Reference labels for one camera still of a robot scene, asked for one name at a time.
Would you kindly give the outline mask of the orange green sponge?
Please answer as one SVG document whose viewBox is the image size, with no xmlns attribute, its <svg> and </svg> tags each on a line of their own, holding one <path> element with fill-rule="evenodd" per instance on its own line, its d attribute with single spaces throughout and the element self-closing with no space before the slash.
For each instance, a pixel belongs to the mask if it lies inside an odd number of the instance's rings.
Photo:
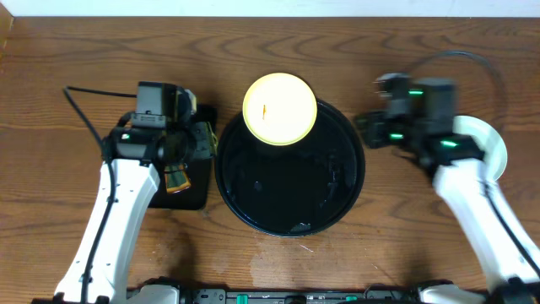
<svg viewBox="0 0 540 304">
<path fill-rule="evenodd" d="M 165 189 L 169 194 L 182 192 L 192 185 L 184 164 L 166 166 L 164 176 Z"/>
</svg>

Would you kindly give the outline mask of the light green plate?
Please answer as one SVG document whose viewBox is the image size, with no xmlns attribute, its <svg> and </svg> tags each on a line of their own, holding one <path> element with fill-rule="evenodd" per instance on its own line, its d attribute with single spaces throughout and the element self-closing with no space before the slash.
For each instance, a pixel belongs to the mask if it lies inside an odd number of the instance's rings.
<svg viewBox="0 0 540 304">
<path fill-rule="evenodd" d="M 456 116 L 453 131 L 474 138 L 479 148 L 485 152 L 484 161 L 487 164 L 488 177 L 495 181 L 499 180 L 505 172 L 508 153 L 504 140 L 495 128 L 476 117 Z"/>
</svg>

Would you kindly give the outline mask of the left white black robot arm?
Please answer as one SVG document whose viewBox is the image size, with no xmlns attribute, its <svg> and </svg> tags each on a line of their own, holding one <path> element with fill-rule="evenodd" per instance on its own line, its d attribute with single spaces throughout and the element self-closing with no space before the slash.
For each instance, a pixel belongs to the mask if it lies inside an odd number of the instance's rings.
<svg viewBox="0 0 540 304">
<path fill-rule="evenodd" d="M 103 160 L 94 208 L 76 256 L 51 303 L 186 303 L 188 292 L 167 278 L 130 294 L 127 277 L 143 218 L 163 188 L 190 186 L 189 163 L 210 160 L 216 137 L 196 122 L 197 97 L 180 86 L 140 82 L 135 111 L 105 137 L 96 135 Z"/>
</svg>

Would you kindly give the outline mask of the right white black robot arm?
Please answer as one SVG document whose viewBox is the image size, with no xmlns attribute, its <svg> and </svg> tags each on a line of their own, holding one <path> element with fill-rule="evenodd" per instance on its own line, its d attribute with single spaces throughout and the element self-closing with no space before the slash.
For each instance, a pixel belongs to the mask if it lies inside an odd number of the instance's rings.
<svg viewBox="0 0 540 304">
<path fill-rule="evenodd" d="M 487 283 L 487 295 L 451 283 L 418 289 L 425 303 L 537 303 L 539 248 L 525 232 L 498 184 L 506 150 L 500 134 L 456 113 L 450 79 L 411 80 L 387 73 L 376 83 L 386 108 L 357 120 L 371 149 L 396 146 L 430 176 L 433 188 L 466 235 Z"/>
</svg>

